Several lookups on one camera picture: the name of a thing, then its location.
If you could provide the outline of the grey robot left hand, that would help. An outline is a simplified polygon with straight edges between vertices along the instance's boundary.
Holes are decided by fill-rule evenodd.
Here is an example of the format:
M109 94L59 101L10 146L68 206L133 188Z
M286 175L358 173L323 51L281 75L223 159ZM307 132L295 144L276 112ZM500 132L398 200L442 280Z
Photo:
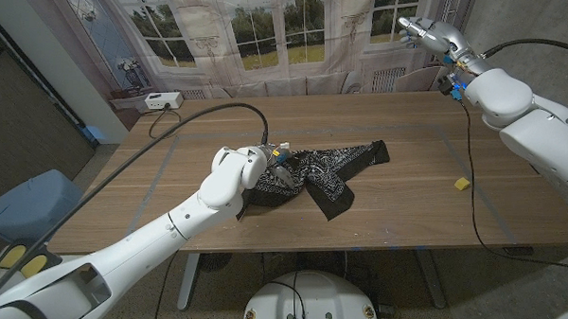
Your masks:
M293 151L289 142L281 144L268 143L266 181L270 186L285 189L301 189L304 181L294 172L291 160L294 159Z

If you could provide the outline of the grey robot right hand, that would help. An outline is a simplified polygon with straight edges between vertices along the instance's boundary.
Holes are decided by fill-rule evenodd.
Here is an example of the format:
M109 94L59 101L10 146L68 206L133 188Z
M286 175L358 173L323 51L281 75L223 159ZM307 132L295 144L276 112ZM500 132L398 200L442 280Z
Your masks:
M462 32L449 23L404 16L399 17L397 23L400 42L407 47L423 47L440 60L448 58L463 72L474 76L492 69L473 51Z

